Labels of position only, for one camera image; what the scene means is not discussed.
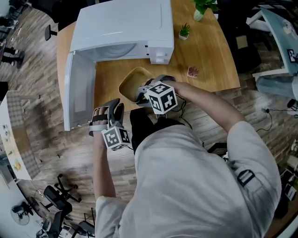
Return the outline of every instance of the desk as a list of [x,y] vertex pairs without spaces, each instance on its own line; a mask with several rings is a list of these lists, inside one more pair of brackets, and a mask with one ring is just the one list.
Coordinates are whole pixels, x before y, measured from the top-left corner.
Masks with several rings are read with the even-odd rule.
[[[98,62],[95,79],[94,106],[121,98],[125,111],[138,108],[118,91],[124,77],[135,67],[142,66],[154,76],[169,74],[177,81],[188,82],[196,87],[214,92],[240,87],[238,74],[228,43],[213,12],[208,9],[200,22],[193,20],[195,4],[191,1],[172,0],[175,49],[168,65],[152,65],[149,59],[126,59]],[[178,38],[185,23],[190,25],[190,35],[183,41]],[[57,67],[58,81],[63,102],[65,64],[70,50],[75,23],[58,32]],[[199,69],[196,79],[187,77],[189,66]]]
[[295,54],[298,53],[298,39],[296,39],[297,37],[295,38],[292,34],[286,34],[286,32],[284,31],[284,27],[286,26],[288,21],[281,16],[271,12],[270,10],[262,8],[261,11],[248,19],[246,23],[249,26],[252,26],[253,23],[261,17],[263,17],[265,20],[265,23],[263,22],[263,25],[269,28],[274,37],[274,40],[276,41],[284,63],[284,68],[269,70],[260,73],[253,73],[252,76],[257,79],[260,76],[280,73],[289,73],[292,75],[295,74],[296,72],[298,72],[298,64],[290,61],[287,50],[292,49],[294,50]]
[[9,163],[18,179],[32,180],[39,172],[22,117],[17,91],[8,91],[0,105],[0,135]]

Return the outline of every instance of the small pink object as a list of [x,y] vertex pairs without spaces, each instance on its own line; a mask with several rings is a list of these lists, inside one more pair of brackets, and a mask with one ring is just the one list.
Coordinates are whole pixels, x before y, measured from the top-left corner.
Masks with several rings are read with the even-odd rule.
[[187,77],[196,78],[199,75],[199,70],[196,67],[189,67]]

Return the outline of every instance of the plant pot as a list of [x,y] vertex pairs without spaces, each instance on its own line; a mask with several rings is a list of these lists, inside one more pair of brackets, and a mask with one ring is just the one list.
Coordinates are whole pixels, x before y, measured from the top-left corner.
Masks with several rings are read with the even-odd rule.
[[189,34],[185,37],[185,36],[182,36],[180,35],[180,32],[179,32],[179,39],[182,39],[182,40],[186,40],[188,38]]
[[201,12],[196,9],[195,14],[194,14],[194,20],[200,21],[203,18],[203,16],[204,15],[201,14]]

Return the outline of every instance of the microwave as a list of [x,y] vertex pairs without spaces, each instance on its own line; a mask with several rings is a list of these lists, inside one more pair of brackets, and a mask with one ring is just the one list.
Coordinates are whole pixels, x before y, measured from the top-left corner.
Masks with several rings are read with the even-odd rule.
[[64,129],[92,116],[97,62],[148,59],[168,64],[173,50],[170,0],[113,0],[81,9],[66,63]]

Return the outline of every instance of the black cable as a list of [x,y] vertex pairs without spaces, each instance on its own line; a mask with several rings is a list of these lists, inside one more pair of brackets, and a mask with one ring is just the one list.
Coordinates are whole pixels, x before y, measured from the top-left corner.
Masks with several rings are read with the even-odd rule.
[[278,110],[278,109],[268,109],[269,111],[278,111],[278,112],[292,112],[293,110]]
[[270,118],[271,118],[271,126],[269,127],[269,129],[268,129],[268,130],[266,130],[266,129],[263,129],[263,128],[260,128],[260,129],[258,129],[258,130],[257,130],[257,132],[258,132],[258,131],[260,131],[260,130],[263,130],[263,131],[266,131],[266,132],[268,132],[268,131],[269,131],[269,130],[272,128],[272,125],[273,125],[272,116],[271,116],[270,112],[268,112],[268,114],[269,114],[269,116],[270,116]]
[[183,117],[184,112],[185,112],[185,109],[184,108],[186,106],[186,100],[184,98],[182,98],[181,96],[179,96],[178,94],[176,94],[176,95],[183,100],[183,103],[181,104],[181,107],[180,107],[179,110],[175,111],[175,110],[172,109],[171,111],[173,111],[173,112],[179,112],[179,111],[181,111],[181,115],[179,116],[179,118],[181,118],[183,121],[185,121],[190,126],[190,128],[192,129],[191,124],[186,119],[184,119],[184,117]]

